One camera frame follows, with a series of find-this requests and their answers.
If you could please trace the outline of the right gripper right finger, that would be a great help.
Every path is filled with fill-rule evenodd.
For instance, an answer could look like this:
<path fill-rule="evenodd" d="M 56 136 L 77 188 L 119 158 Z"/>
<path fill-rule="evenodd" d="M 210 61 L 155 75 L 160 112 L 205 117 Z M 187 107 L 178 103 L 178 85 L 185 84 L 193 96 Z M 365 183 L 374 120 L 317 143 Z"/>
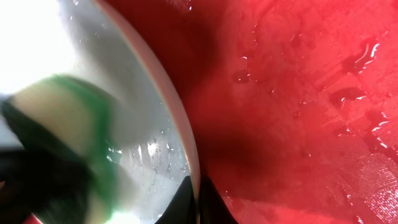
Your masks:
<path fill-rule="evenodd" d="M 209 177 L 201 178 L 199 211 L 201 224 L 238 224 Z"/>

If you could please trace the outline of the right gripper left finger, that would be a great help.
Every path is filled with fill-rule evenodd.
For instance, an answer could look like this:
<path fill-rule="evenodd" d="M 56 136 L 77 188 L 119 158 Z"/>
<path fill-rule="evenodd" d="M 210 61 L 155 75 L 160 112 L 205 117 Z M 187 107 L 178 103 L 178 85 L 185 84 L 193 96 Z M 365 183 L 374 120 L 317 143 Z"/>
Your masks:
<path fill-rule="evenodd" d="M 195 224 L 195 199 L 190 176 L 186 176 L 168 207 L 155 224 Z"/>

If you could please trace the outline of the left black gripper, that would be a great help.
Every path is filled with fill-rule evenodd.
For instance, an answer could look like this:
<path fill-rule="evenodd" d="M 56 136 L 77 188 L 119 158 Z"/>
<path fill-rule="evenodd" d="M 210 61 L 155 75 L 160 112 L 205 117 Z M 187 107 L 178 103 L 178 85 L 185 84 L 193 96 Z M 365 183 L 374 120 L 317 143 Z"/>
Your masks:
<path fill-rule="evenodd" d="M 80 163 L 44 152 L 1 153 L 1 223 L 84 223 L 90 175 Z"/>

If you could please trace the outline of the green yellow scrub sponge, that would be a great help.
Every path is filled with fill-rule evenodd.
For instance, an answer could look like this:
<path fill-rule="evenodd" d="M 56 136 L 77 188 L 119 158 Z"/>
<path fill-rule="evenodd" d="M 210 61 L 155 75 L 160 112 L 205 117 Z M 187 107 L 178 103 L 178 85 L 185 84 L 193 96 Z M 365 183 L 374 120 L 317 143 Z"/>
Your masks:
<path fill-rule="evenodd" d="M 18 139 L 3 151 L 44 152 L 80 163 L 90 175 L 84 223 L 105 223 L 116 204 L 116 165 L 109 160 L 111 99 L 96 86 L 69 76 L 53 76 L 14 93 L 1 115 Z"/>

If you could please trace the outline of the white plate top stained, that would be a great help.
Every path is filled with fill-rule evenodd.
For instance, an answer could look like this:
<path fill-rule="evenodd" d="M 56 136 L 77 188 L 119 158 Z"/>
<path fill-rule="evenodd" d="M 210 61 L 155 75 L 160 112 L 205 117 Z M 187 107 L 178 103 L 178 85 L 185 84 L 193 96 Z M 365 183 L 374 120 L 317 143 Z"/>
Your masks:
<path fill-rule="evenodd" d="M 116 204 L 105 223 L 156 223 L 190 176 L 200 221 L 200 169 L 182 102 L 153 51 L 104 1 L 2 1 L 1 103 L 69 76 L 111 99 Z M 1 115 L 1 148 L 19 141 Z"/>

